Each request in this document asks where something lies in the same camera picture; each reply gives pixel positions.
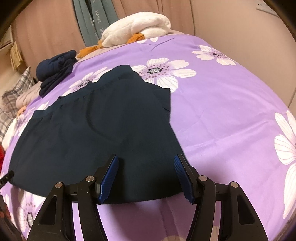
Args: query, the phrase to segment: silver screw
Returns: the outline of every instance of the silver screw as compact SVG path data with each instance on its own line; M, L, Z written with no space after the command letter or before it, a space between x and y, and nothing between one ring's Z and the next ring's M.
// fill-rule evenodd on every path
M56 185L55 185L56 188L61 188L62 186L63 186L62 183L56 183Z
M207 177L206 176L199 176L198 179L201 180L202 182L205 182L207 180Z
M237 188L239 186L236 182L231 182L230 185L233 186L234 188Z
M85 180L87 182L92 182L94 180L94 177L93 176L88 176Z

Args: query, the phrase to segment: plaid fabric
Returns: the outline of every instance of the plaid fabric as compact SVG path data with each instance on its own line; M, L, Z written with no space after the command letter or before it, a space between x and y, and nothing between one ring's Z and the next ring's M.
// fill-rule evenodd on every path
M13 121L13 117L9 116L5 111L0 109L0 142L3 141L8 127Z
M15 87L10 91L6 91L2 95L3 110L7 115L12 118L17 116L18 108L15 106L17 98L30 89L34 84L34 78L31 76L30 67L28 67L16 83Z

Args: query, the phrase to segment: plaid pillow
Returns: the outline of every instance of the plaid pillow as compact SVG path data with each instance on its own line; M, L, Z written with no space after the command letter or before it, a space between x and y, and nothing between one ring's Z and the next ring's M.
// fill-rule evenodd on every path
M18 108L15 106L17 98L35 84L34 78L31 76L30 68L31 67L28 67L24 71L12 90L6 91L2 95L2 103L5 108L5 112L12 118L17 116Z
M0 109L0 142L3 141L8 127L13 121L13 117L9 116L5 111Z

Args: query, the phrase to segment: bed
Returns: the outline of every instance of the bed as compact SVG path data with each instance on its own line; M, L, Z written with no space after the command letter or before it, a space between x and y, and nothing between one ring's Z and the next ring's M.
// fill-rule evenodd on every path
M195 36L138 41L80 60L53 91L27 107L7 149L1 176L8 171L14 147L35 110L82 88L94 72L103 74L122 64L130 65L145 81L171 89L170 123L190 164L214 182L238 182L269 240L276 239L296 207L296 121L266 84ZM160 75L159 65L169 72ZM151 70L152 80L147 76ZM1 194L27 237L45 197L11 184ZM213 240L219 226L218 202L216 206ZM181 241L187 237L195 206L180 193L153 201L101 205L98 210L110 241ZM76 203L73 216L77 241L83 240Z

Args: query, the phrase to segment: pink curtain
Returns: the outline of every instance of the pink curtain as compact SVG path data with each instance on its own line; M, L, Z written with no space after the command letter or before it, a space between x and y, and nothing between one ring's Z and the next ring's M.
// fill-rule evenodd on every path
M119 18L137 12L156 12L165 15L171 29L194 35L190 0L112 0Z
M85 48L72 0L33 0L13 22L12 34L33 75L42 60Z

